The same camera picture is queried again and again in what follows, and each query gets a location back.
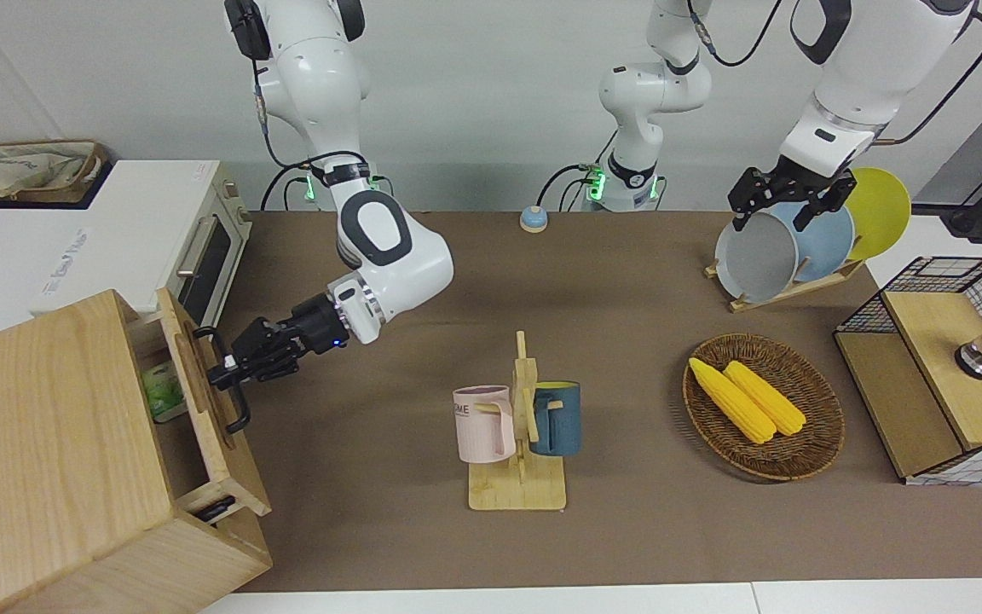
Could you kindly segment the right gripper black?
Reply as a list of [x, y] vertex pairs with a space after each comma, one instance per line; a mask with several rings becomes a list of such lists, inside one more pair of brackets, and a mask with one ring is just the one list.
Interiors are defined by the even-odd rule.
[[262, 382], [294, 374], [305, 354], [322, 355], [344, 347], [348, 339], [331, 296], [317, 294], [296, 304], [285, 320], [254, 319], [234, 339], [231, 353], [222, 354], [218, 367], [207, 369], [208, 384], [228, 390], [249, 379]]

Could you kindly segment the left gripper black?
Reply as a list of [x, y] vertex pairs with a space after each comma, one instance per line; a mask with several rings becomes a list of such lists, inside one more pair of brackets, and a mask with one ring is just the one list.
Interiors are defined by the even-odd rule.
[[778, 203], [801, 203], [794, 217], [795, 232], [804, 232], [815, 217], [826, 212], [838, 212], [857, 186], [850, 170], [839, 171], [835, 177], [823, 177], [795, 162], [779, 162], [774, 170], [763, 172], [749, 167], [728, 193], [734, 218], [733, 229], [741, 232], [756, 212]]

